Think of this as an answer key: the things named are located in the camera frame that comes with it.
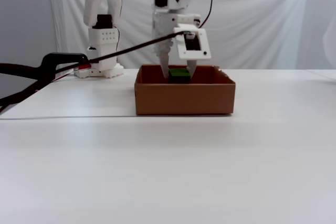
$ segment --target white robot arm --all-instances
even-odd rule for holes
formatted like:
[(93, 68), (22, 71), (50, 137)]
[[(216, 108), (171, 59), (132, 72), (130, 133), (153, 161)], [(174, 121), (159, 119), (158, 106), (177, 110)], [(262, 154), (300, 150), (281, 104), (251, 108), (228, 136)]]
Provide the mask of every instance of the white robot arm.
[[(120, 38), (116, 24), (119, 20), (121, 0), (107, 0), (108, 13), (98, 14), (103, 0), (85, 0), (84, 23), (89, 27), (90, 46), (87, 49), (88, 59), (112, 54), (117, 50)], [(89, 76), (105, 76), (107, 78), (123, 74), (123, 67), (117, 58), (110, 58), (91, 65), (91, 69), (76, 72), (80, 78)]]
[[(178, 35), (175, 38), (180, 59), (186, 60), (188, 71), (194, 74), (198, 60), (211, 59), (211, 53), (205, 29), (199, 28), (200, 16), (186, 14), (185, 11), (192, 0), (154, 0), (152, 35), (163, 37), (179, 31), (190, 31), (190, 34)], [(164, 76), (169, 75), (169, 52), (172, 40), (154, 45), (156, 55)]]
[[(118, 22), (121, 0), (107, 0), (108, 14), (98, 14), (102, 0), (86, 0), (84, 23), (89, 27), (90, 47), (87, 50), (89, 59), (111, 54), (117, 50), (119, 31), (114, 25)], [(154, 38), (190, 31), (190, 34), (178, 35), (175, 38), (177, 52), (181, 59), (187, 61), (191, 76), (194, 74), (197, 61), (211, 59), (211, 53), (205, 29), (199, 28), (200, 16), (186, 14), (185, 11), (192, 0), (154, 0), (152, 36)], [(165, 40), (154, 45), (154, 51), (160, 59), (165, 77), (169, 75), (169, 52), (172, 40)], [(77, 76), (113, 77), (123, 73), (123, 67), (117, 59), (110, 58), (91, 65), (91, 69), (77, 72)]]

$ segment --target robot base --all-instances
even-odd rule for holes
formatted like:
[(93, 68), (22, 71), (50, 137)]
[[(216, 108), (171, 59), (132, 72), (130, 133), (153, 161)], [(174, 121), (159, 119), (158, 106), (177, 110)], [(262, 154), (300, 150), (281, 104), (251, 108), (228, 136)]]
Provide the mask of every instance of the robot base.
[(75, 72), (75, 75), (78, 78), (102, 77), (102, 76), (106, 78), (112, 78), (121, 76), (122, 74), (124, 74), (124, 67), (119, 63), (117, 63), (115, 67), (111, 70), (99, 71), (98, 69), (85, 69)]

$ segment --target green object in box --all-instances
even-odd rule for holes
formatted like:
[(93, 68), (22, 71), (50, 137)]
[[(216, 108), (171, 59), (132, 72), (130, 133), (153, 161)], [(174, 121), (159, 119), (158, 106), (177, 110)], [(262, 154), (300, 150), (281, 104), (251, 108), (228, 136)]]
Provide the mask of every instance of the green object in box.
[(186, 68), (171, 68), (169, 69), (169, 83), (189, 83), (191, 76)]

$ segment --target open brown box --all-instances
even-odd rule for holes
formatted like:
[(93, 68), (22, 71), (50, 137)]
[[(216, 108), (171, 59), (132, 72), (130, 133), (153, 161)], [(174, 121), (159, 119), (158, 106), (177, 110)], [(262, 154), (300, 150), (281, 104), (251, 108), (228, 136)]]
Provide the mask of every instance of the open brown box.
[(190, 83), (176, 84), (160, 65), (142, 65), (134, 89), (137, 115), (231, 114), (236, 83), (216, 66), (197, 66)]

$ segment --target white table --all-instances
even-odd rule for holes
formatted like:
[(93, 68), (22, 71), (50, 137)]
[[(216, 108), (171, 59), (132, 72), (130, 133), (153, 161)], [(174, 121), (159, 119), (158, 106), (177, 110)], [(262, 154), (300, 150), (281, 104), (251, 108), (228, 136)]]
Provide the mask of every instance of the white table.
[(232, 116), (136, 117), (136, 72), (0, 117), (0, 223), (336, 222), (336, 81), (226, 70)]

